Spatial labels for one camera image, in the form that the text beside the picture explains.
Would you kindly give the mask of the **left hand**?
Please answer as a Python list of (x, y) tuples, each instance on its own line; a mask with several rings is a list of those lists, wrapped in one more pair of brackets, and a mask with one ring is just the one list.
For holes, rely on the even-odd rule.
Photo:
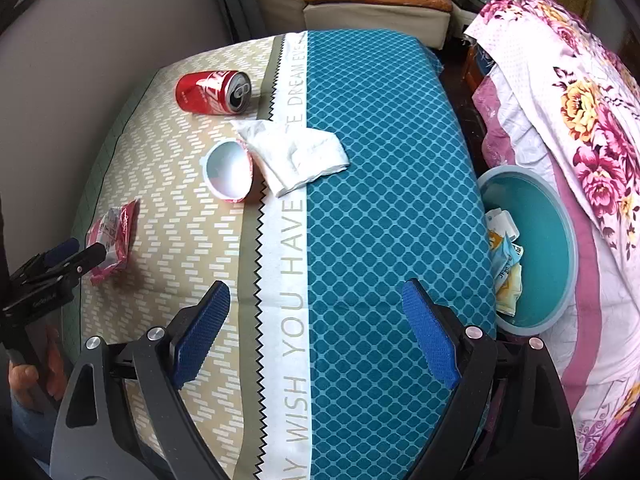
[[(67, 386), (65, 362), (58, 346), (58, 330), (47, 326), (47, 374), (46, 393), (55, 401), (61, 401)], [(37, 367), (28, 364), (9, 362), (9, 386), (12, 396), (23, 408), (36, 413), (43, 413), (48, 405), (46, 400), (39, 400), (40, 387)]]

